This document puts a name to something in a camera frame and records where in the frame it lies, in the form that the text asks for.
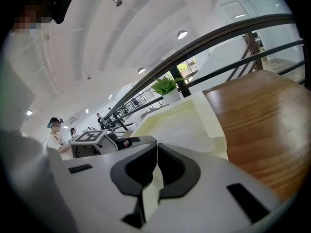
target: recessed light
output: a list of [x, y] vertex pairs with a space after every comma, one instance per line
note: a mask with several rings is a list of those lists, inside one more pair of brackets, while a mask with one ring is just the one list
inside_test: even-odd
[[187, 31], [181, 30], [181, 31], [179, 31], [178, 34], [177, 34], [177, 39], [180, 40], [180, 39], [184, 38], [187, 34], [188, 34]]
[[246, 16], [246, 14], [243, 14], [243, 15], [238, 15], [238, 16], [235, 16], [234, 18], [244, 17], [244, 16]]
[[140, 69], [138, 69], [138, 74], [143, 73], [145, 70], [146, 70], [145, 68], [142, 68], [142, 67], [141, 67]]

